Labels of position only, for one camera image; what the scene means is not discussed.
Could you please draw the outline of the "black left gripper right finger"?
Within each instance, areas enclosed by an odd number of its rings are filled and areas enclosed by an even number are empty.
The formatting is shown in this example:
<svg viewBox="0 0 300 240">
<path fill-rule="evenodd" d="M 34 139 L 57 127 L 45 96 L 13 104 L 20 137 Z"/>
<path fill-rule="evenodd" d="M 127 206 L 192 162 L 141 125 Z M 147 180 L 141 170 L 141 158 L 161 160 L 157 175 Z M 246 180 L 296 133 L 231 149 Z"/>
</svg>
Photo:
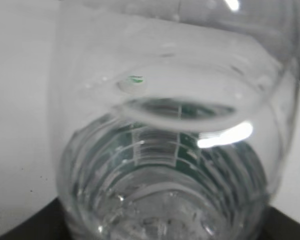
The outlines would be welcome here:
<svg viewBox="0 0 300 240">
<path fill-rule="evenodd" d="M 259 239 L 300 240 L 300 223 L 271 207 Z"/>
</svg>

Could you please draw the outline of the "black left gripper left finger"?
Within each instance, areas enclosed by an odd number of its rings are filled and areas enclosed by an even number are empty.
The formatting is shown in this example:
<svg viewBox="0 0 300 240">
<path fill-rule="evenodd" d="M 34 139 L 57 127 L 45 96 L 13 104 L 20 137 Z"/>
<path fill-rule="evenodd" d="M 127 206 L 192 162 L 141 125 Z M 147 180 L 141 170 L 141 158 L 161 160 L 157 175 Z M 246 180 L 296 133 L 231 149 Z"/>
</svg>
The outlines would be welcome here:
<svg viewBox="0 0 300 240">
<path fill-rule="evenodd" d="M 69 240 L 58 198 L 39 210 L 0 206 L 0 240 Z"/>
</svg>

